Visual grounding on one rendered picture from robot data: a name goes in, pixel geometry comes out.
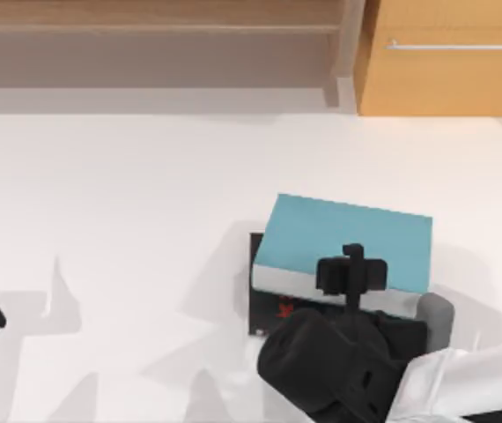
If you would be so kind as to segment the light blue book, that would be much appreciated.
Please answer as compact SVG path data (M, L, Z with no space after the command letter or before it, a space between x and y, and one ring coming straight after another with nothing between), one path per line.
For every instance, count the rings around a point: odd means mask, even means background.
M316 266L358 243L368 259L388 265L387 287L362 295L363 310L412 317L430 284L432 218L355 204L281 194L251 267L251 286L320 304L342 306L342 294L317 288Z

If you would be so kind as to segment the open wooden shelves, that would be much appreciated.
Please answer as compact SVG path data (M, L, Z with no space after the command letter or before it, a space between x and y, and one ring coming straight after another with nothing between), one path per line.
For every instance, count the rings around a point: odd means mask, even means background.
M0 89L318 89L339 101L365 0L0 0Z

